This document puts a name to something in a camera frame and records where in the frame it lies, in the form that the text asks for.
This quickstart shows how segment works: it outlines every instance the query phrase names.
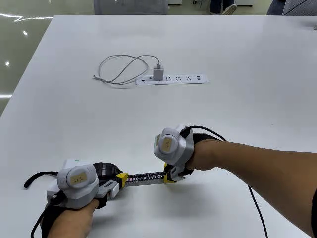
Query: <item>white cable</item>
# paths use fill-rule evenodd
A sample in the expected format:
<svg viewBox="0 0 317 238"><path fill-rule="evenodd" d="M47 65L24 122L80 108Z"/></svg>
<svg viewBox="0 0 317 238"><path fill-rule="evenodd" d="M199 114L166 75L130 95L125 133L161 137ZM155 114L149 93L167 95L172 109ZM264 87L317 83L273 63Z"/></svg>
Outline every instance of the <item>white cable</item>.
<svg viewBox="0 0 317 238"><path fill-rule="evenodd" d="M145 57L145 56L149 56L149 57L154 57L157 59L158 61L158 65L160 65L160 61L159 59L156 57L156 56L152 56L152 55L140 55L140 56L131 56L131 55L112 55L112 56L108 56L107 58L105 58L100 64L99 64L99 67L98 67L98 76L96 77L95 75L93 76L93 79L95 80L98 80L98 81L101 81L102 83L110 83L110 84L116 84L116 85L125 85L125 84L129 84L129 83L133 83L135 82L136 78L143 75L144 73L146 73L149 69L149 65L143 60L141 59L141 57ZM101 78L101 68L102 66L108 61L108 60L111 60L111 59L114 59L114 58L118 58L118 57L130 57L130 58L133 58L133 60L131 60L131 62L129 64L127 64L127 66L118 74L117 77L115 77L114 79L112 80L105 80L105 79L102 79ZM125 80L125 81L122 81L122 82L115 82L115 80L117 78L120 77L120 75L130 66L130 64L132 64L135 60L140 60L144 65L145 65L145 70L138 74L137 76L134 76L128 80Z"/></svg>

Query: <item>power strip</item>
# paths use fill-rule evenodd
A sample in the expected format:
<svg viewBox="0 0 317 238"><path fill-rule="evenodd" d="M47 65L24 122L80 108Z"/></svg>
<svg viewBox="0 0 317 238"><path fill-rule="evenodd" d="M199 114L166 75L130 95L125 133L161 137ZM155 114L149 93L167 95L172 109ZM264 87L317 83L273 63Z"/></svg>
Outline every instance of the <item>power strip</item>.
<svg viewBox="0 0 317 238"><path fill-rule="evenodd" d="M152 75L145 75L135 81L136 85L195 84L209 83L204 74L164 75L162 81L153 81Z"/></svg>

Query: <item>floor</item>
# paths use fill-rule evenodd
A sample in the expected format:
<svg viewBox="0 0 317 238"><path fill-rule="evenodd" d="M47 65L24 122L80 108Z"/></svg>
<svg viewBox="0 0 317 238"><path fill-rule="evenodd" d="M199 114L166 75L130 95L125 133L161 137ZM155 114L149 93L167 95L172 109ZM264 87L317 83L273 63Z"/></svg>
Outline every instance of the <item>floor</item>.
<svg viewBox="0 0 317 238"><path fill-rule="evenodd" d="M265 15L271 0L255 0L253 7L240 6L236 15ZM171 5L169 14L206 14L192 0ZM0 1L0 115L10 100L50 20L56 14L94 14L92 0Z"/></svg>

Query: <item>forearm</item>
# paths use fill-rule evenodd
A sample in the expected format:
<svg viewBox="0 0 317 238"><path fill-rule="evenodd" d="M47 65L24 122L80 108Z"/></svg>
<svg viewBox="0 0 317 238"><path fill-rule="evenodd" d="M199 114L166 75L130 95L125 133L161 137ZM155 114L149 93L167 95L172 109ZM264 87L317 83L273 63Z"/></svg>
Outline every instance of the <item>forearm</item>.
<svg viewBox="0 0 317 238"><path fill-rule="evenodd" d="M288 220L312 236L312 198L317 188L317 154L220 143L218 166L237 175Z"/></svg>
<svg viewBox="0 0 317 238"><path fill-rule="evenodd" d="M80 227L69 226L67 223L55 222L49 233L48 238L86 238L87 234L83 234Z"/></svg>

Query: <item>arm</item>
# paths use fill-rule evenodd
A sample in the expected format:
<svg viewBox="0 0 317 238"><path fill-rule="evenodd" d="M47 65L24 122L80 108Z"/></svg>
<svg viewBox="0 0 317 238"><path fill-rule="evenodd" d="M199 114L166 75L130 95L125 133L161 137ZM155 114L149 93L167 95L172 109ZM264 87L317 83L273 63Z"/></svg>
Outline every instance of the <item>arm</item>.
<svg viewBox="0 0 317 238"><path fill-rule="evenodd" d="M93 200L80 210L64 211L53 223L48 238L86 238L91 228L93 212L98 206L99 202Z"/></svg>
<svg viewBox="0 0 317 238"><path fill-rule="evenodd" d="M312 198L317 188L317 153L262 149L204 140L187 168L226 169L257 191L294 225L313 236Z"/></svg>

